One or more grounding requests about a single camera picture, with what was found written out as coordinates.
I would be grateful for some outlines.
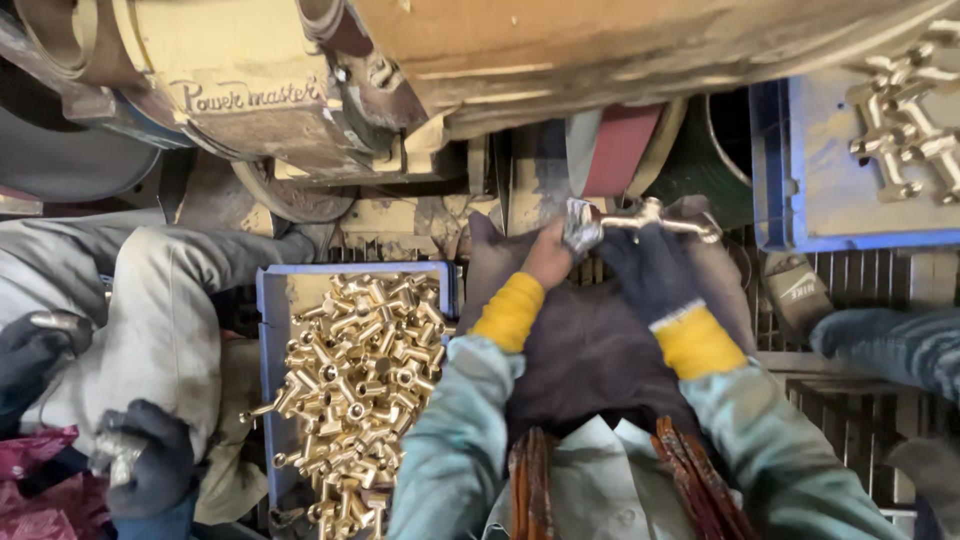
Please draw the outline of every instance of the human hand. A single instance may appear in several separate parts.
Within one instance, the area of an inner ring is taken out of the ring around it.
[[[564,218],[555,218],[540,231],[520,272],[533,276],[548,291],[564,282],[573,268],[573,255],[561,242]]]
[[[27,313],[0,331],[0,386],[22,386],[43,379],[60,355],[71,349],[70,335],[41,328]]]
[[[627,302],[648,326],[703,302],[676,239],[658,224],[639,230],[609,229],[598,251],[620,279]]]
[[[107,491],[107,507],[113,517],[156,516],[176,506],[190,491],[194,455],[190,428],[181,419],[150,402],[134,400],[127,412],[105,412],[99,432],[141,442],[130,481]]]

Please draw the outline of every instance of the nike logo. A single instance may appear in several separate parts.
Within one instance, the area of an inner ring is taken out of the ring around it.
[[[781,294],[780,297],[783,298],[784,296],[790,295],[790,300],[799,300],[808,294],[812,294],[817,288],[816,283],[817,275],[813,272],[807,272],[802,278],[798,279],[792,287]]]

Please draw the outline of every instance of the black glove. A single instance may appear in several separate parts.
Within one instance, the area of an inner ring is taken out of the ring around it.
[[[30,320],[34,315],[28,313],[0,331],[0,387],[36,385],[71,348],[65,331],[37,327]]]
[[[38,314],[50,315],[28,313],[0,331],[0,440],[17,434],[20,417],[43,394],[50,369],[72,346],[67,332],[35,325],[31,319]]]
[[[647,326],[656,327],[703,304],[677,240],[660,225],[608,229],[598,251],[620,279],[627,302]]]
[[[108,410],[100,432],[113,431],[146,441],[133,465],[132,480],[107,491],[107,507],[118,519],[154,517],[176,506],[194,487],[190,428],[160,407],[134,400],[127,412]]]

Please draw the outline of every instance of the blue plastic crate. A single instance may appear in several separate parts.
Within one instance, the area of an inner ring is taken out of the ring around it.
[[[264,402],[273,401],[276,391],[283,386],[283,376],[288,368],[284,365],[286,344],[291,339],[290,316],[301,310],[318,305],[310,295],[322,296],[323,288],[315,287],[308,298],[301,298],[296,287],[300,280],[310,281],[316,277],[334,274],[381,274],[381,273],[430,272],[440,281],[440,310],[447,318],[455,319],[457,313],[456,266],[444,261],[424,262],[362,262],[349,264],[300,264],[274,265],[260,270],[256,276],[256,307],[263,316],[260,323],[260,380]],[[297,423],[271,412],[264,416],[267,463],[280,452],[292,452],[299,447]],[[293,467],[275,469],[268,466],[267,479],[270,487],[270,505],[300,480]]]
[[[763,251],[828,252],[960,243],[960,211],[937,202],[932,167],[904,169],[924,185],[916,199],[883,204],[876,163],[850,154],[865,130],[845,102],[863,75],[842,68],[750,87],[756,244]],[[952,96],[924,104],[943,126],[960,125]]]

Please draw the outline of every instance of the yellow sleeve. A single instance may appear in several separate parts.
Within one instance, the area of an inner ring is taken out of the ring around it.
[[[663,361],[681,380],[699,379],[746,365],[747,358],[705,306],[654,331]]]
[[[490,299],[469,333],[487,337],[504,353],[519,353],[545,295],[543,285],[533,276],[517,272]]]

